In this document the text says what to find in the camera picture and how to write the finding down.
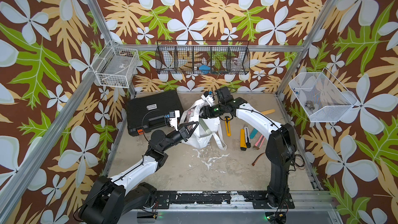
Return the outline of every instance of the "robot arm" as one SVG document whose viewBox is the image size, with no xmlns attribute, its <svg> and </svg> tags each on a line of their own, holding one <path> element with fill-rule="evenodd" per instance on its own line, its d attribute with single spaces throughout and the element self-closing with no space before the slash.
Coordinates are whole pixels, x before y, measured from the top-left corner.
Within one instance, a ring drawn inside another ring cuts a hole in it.
<svg viewBox="0 0 398 224">
<path fill-rule="evenodd" d="M 234 99 L 228 88 L 217 89 L 215 94 L 219 104 L 202 107 L 201 118 L 217 118 L 230 113 L 249 123 L 268 140 L 266 155 L 271 161 L 271 181 L 267 187 L 267 203 L 270 207 L 277 208 L 289 193 L 287 179 L 297 149 L 294 128 L 289 124 L 272 121 L 242 98 Z"/>
<path fill-rule="evenodd" d="M 179 116 L 175 111 L 166 117 L 174 126 L 177 121 L 173 119 Z M 139 182 L 160 169 L 168 157 L 165 151 L 183 140 L 186 142 L 198 125 L 198 122 L 189 122 L 174 126 L 176 129 L 167 135 L 162 130 L 152 132 L 148 149 L 139 162 L 118 175 L 101 176 L 95 181 L 78 213 L 81 220 L 89 224 L 113 224 L 131 209 L 151 207 L 157 190 Z"/>
<path fill-rule="evenodd" d="M 215 93 L 218 97 L 217 105 L 213 105 L 211 93 L 204 94 L 203 97 L 210 105 L 202 107 L 200 117 L 218 118 L 225 113 L 231 113 L 249 123 L 268 139 L 266 155 L 271 161 L 271 181 L 267 188 L 267 203 L 272 208 L 278 208 L 289 193 L 287 179 L 296 151 L 294 128 L 289 124 L 270 120 L 242 98 L 234 99 L 228 88 L 218 89 Z M 88 224 L 113 224 L 131 209 L 153 206 L 157 189 L 147 183 L 137 184 L 163 166 L 168 157 L 164 151 L 183 140 L 187 141 L 199 125 L 198 122 L 190 122 L 177 128 L 177 122 L 172 119 L 179 117 L 179 112 L 170 112 L 167 117 L 175 130 L 167 135 L 161 130 L 154 131 L 148 142 L 148 149 L 139 162 L 118 175 L 111 178 L 101 176 L 95 181 L 78 213 L 82 221 Z"/>
</svg>

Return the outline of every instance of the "plastic bag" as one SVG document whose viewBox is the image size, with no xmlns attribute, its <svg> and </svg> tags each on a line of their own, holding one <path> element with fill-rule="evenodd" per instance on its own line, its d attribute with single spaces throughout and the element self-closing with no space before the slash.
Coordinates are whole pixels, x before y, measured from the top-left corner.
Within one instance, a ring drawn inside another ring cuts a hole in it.
<svg viewBox="0 0 398 224">
<path fill-rule="evenodd" d="M 200 109 L 206 105 L 209 105 L 209 103 L 203 99 L 195 101 L 195 103 L 188 110 L 182 113 L 180 124 L 184 122 L 199 121 Z M 206 123 L 207 127 L 211 131 L 211 134 L 207 134 L 205 129 L 203 129 L 203 127 L 199 125 L 195 129 L 192 136 L 188 139 L 188 141 L 182 143 L 189 144 L 197 149 L 201 149 L 207 146 L 207 144 L 210 142 L 211 137 L 214 137 L 217 146 L 221 150 L 226 150 L 227 145 L 224 143 L 222 139 L 220 119 L 208 118 L 208 119 L 203 119 L 203 121 Z"/>
</svg>

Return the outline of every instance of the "pink craft stick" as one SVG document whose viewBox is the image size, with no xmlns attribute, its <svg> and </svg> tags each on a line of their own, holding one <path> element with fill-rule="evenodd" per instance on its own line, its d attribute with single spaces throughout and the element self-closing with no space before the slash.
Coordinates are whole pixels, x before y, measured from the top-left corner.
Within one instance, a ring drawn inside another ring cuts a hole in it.
<svg viewBox="0 0 398 224">
<path fill-rule="evenodd" d="M 264 142 L 264 136 L 261 135 L 253 148 L 259 150 L 261 148 L 261 146 L 263 145 L 263 142 Z"/>
</svg>

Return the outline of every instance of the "blue object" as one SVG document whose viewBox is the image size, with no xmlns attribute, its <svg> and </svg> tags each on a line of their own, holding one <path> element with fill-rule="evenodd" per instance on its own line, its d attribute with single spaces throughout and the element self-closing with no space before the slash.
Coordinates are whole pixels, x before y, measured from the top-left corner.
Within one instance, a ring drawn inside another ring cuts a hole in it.
<svg viewBox="0 0 398 224">
<path fill-rule="evenodd" d="M 202 65 L 199 67 L 199 70 L 203 71 L 203 74 L 207 74 L 210 72 L 210 67 L 206 66 L 206 65 Z"/>
<path fill-rule="evenodd" d="M 250 139 L 253 139 L 255 137 L 255 135 L 257 134 L 257 129 L 253 129 L 250 133 Z"/>
</svg>

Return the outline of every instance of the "orange utility knife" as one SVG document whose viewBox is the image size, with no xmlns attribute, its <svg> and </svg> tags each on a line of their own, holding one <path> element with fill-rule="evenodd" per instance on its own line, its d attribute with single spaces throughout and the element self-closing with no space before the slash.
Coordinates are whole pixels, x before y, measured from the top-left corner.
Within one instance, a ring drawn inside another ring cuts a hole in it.
<svg viewBox="0 0 398 224">
<path fill-rule="evenodd" d="M 242 151 L 245 151 L 247 149 L 244 129 L 240 130 L 240 149 Z"/>
<path fill-rule="evenodd" d="M 231 127 L 229 126 L 229 121 L 231 119 L 229 117 L 225 117 L 225 128 L 226 128 L 226 135 L 231 137 Z"/>
</svg>

